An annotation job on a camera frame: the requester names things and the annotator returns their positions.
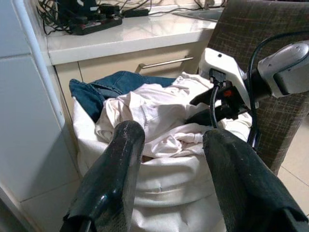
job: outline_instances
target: metal handle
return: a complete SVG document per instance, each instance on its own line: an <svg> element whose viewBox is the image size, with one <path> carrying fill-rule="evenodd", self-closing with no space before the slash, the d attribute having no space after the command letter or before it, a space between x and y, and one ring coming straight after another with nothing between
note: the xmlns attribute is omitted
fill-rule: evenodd
<svg viewBox="0 0 309 232"><path fill-rule="evenodd" d="M139 64L137 70L135 71L136 73L139 73L142 69L149 69L149 68L154 68L154 67L158 67L158 66L163 66L163 65L167 65L167 64L173 64L173 63L178 63L178 62L183 62L183 61L187 61L187 60L192 60L194 59L194 57L185 57L185 58L181 58L181 59L175 59L175 60L169 60L169 61L165 61L165 62L161 62L161 63L156 63L156 64Z"/></svg>

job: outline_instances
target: chair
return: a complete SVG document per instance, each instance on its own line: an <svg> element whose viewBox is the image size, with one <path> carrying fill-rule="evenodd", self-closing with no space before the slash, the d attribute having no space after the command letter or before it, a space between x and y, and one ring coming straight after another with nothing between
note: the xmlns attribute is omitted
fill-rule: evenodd
<svg viewBox="0 0 309 232"><path fill-rule="evenodd" d="M308 20L309 3L306 2L230 0L208 47L234 57L245 71L253 50L262 40L279 33L309 30ZM308 39L309 35L293 36L271 42L263 47L256 60L289 43ZM308 112L309 92L260 102L257 115L261 140L257 153L275 174Z"/></svg>

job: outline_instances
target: black connector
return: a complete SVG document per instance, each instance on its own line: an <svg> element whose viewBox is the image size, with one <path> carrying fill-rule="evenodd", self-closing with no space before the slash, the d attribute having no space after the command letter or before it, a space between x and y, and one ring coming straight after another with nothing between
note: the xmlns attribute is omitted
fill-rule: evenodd
<svg viewBox="0 0 309 232"><path fill-rule="evenodd" d="M145 8L127 10L123 12L125 18L148 16L149 10Z"/></svg>

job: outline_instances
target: kitchen counter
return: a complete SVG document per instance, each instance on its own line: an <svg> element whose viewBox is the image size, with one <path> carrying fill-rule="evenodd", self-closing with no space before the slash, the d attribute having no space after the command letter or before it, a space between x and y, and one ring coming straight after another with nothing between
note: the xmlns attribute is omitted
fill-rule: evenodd
<svg viewBox="0 0 309 232"><path fill-rule="evenodd" d="M152 48L209 40L215 22L172 14L124 18L122 25L77 36L54 32L47 38L53 65Z"/></svg>

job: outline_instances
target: blue jeans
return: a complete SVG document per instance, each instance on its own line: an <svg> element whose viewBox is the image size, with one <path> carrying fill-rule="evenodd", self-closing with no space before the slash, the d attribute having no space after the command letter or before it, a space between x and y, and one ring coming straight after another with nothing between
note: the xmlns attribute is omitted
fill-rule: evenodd
<svg viewBox="0 0 309 232"><path fill-rule="evenodd" d="M162 87L167 87L174 81L173 78L142 76L138 73L119 71L89 84L72 79L69 86L72 96L76 97L80 105L96 122L106 99L127 94L143 84L160 84Z"/></svg>

